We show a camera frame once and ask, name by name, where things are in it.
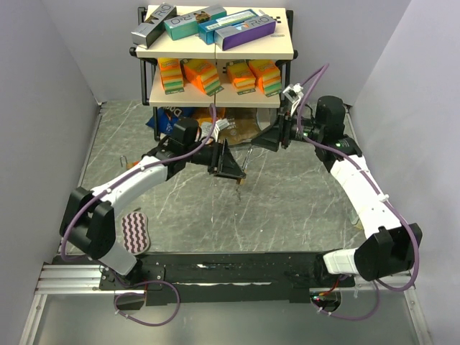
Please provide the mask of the small brass padlock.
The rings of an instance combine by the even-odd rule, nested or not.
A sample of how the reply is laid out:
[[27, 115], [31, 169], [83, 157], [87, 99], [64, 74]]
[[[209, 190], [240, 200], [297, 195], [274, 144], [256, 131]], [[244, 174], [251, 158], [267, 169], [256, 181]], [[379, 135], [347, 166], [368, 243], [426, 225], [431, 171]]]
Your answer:
[[128, 161], [127, 157], [122, 155], [120, 158], [120, 165], [127, 170], [132, 168], [132, 163]]

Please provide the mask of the large brass padlock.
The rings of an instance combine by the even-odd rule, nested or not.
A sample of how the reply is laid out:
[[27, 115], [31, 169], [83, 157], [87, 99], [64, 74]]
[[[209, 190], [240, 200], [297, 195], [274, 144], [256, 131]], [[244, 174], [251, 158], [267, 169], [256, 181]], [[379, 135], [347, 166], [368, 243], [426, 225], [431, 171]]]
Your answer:
[[[248, 150], [247, 150], [247, 154], [246, 154], [246, 156], [245, 156], [245, 158], [244, 158], [243, 165], [242, 165], [242, 167], [241, 167], [241, 169], [243, 170], [244, 173], [247, 173], [247, 167], [248, 167], [248, 165], [249, 165], [249, 158], [250, 158], [250, 156], [251, 156], [252, 151], [253, 151], [253, 146], [250, 145], [249, 148], [248, 148]], [[240, 178], [239, 181], [238, 181], [238, 185], [244, 184], [245, 179], [246, 179], [246, 177]]]

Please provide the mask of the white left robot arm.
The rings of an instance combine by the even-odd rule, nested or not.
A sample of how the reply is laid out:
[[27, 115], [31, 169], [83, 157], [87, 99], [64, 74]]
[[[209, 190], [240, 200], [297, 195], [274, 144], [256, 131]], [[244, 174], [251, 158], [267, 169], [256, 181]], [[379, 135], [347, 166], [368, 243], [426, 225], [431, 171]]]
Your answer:
[[68, 199], [60, 235], [61, 247], [72, 244], [91, 259], [116, 272], [124, 288], [142, 280], [141, 263], [116, 241], [116, 216], [134, 199], [168, 181], [188, 163], [203, 165], [216, 177], [238, 180], [246, 173], [234, 159], [227, 142], [198, 140], [195, 119], [180, 119], [170, 135], [131, 169], [91, 190], [78, 187]]

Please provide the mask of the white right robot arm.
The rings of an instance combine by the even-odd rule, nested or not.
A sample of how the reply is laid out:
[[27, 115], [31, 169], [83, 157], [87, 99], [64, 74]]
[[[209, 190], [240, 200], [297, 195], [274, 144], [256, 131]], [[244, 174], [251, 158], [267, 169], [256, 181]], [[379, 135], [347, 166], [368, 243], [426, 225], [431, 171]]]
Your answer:
[[392, 207], [367, 167], [353, 138], [344, 132], [346, 109], [335, 96], [322, 96], [312, 117], [285, 112], [251, 140], [252, 145], [276, 152], [292, 141], [308, 142], [316, 157], [349, 198], [366, 236], [356, 249], [321, 254], [314, 268], [315, 281], [332, 285], [339, 275], [359, 275], [367, 281], [419, 268], [422, 231]]

